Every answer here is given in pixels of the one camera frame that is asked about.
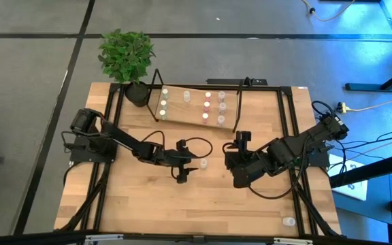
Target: small white bottle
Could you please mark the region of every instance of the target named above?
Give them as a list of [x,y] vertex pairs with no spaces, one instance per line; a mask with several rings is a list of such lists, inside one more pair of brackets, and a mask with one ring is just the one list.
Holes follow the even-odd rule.
[[285,217],[282,219],[282,224],[285,226],[294,226],[296,225],[296,220],[293,217]]
[[207,164],[208,164],[207,159],[201,159],[201,168],[202,169],[207,168]]
[[225,102],[225,96],[226,96],[225,92],[223,91],[218,92],[218,102],[219,103]]
[[204,110],[204,112],[208,112],[210,110],[210,102],[205,101],[203,103],[203,110]]
[[162,120],[166,120],[166,111],[165,110],[161,110],[160,111],[160,116]]
[[184,101],[185,102],[190,102],[190,92],[184,91]]
[[222,115],[218,116],[218,118],[217,118],[217,124],[218,124],[219,126],[223,126],[223,123],[224,123],[224,122],[225,122],[225,117],[222,116]]
[[164,88],[162,91],[164,99],[169,99],[169,91],[167,88]]
[[167,101],[162,100],[162,101],[160,102],[160,104],[161,104],[161,106],[163,107],[163,110],[167,110]]
[[226,113],[226,103],[222,102],[220,103],[220,105],[218,105],[218,113],[220,115],[223,115],[224,113]]
[[202,122],[207,123],[208,122],[208,113],[202,114]]
[[205,93],[205,101],[208,101],[208,102],[211,101],[211,93],[210,92]]

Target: wooden tabletop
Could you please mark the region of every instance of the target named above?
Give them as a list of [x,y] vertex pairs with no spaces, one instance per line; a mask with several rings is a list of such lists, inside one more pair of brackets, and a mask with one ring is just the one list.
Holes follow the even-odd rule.
[[[92,83],[86,107],[103,112],[110,83]],[[315,125],[308,89],[293,87],[293,99],[299,130]],[[159,91],[152,92],[150,105],[156,108]],[[112,108],[116,106],[115,95]],[[289,132],[292,133],[287,98],[284,98]],[[123,147],[118,147],[116,161],[111,166],[101,231],[123,233],[171,233],[209,235],[297,236],[297,228],[282,224],[283,217],[295,216],[292,194],[277,200],[266,200],[248,189],[235,189],[233,178],[225,168],[221,147],[232,142],[231,131],[188,125],[178,122],[155,122],[148,108],[137,108],[124,98],[119,128],[141,140],[155,130],[165,134],[165,147],[190,137],[204,137],[214,146],[207,157],[208,167],[190,173],[188,182],[176,184],[170,168],[141,163]],[[242,116],[238,130],[252,131],[249,149],[256,149],[275,137],[282,137],[282,126],[275,92],[244,91]],[[150,141],[161,142],[156,134]],[[209,146],[203,142],[188,143],[191,152],[203,155]],[[92,163],[71,170],[61,198],[55,228],[62,227],[75,214],[86,197]],[[193,160],[189,167],[199,167]],[[340,232],[336,208],[328,177],[317,167],[308,168],[312,200],[329,225]],[[263,195],[278,195],[291,186],[287,171],[275,177],[264,176],[252,187]],[[88,227],[93,226],[93,205]],[[306,207],[301,204],[305,230],[310,233]]]

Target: green leaves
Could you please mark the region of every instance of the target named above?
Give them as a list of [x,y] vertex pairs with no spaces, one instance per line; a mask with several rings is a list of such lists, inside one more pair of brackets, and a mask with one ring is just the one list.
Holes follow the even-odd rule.
[[151,64],[150,58],[155,56],[150,38],[143,33],[121,33],[116,29],[102,35],[104,43],[99,46],[101,55],[98,59],[104,74],[115,81],[136,82],[146,76],[146,68]]

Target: robotic arm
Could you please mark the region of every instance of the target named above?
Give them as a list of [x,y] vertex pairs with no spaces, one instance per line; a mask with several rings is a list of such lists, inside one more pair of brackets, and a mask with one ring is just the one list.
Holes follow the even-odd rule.
[[275,176],[290,166],[306,164],[304,162],[316,145],[325,140],[342,140],[347,131],[346,125],[335,114],[324,114],[317,125],[298,136],[276,138],[255,151],[247,149],[250,132],[238,131],[236,140],[223,146],[238,149],[237,152],[225,152],[225,165],[233,175],[235,188],[249,187],[265,173]]
[[[101,123],[101,132],[95,126],[98,118]],[[74,143],[65,143],[65,147],[72,150],[73,154],[76,154],[76,151],[81,151],[82,155],[107,156],[110,154],[110,149],[119,144],[130,150],[132,155],[143,163],[177,167],[179,174],[176,180],[179,184],[185,183],[189,172],[196,170],[195,168],[184,168],[185,164],[197,157],[186,147],[185,140],[176,142],[177,150],[165,150],[164,145],[135,139],[107,121],[100,112],[91,109],[78,110],[70,129],[77,139]]]

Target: yellow plug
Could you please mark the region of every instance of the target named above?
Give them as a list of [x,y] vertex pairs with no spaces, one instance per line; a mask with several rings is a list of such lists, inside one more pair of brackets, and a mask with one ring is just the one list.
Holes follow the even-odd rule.
[[343,114],[344,114],[344,113],[346,113],[349,109],[350,109],[350,108],[348,108],[348,107],[346,106],[346,103],[344,103],[344,102],[338,102],[336,111],[339,112],[339,113],[343,113]]

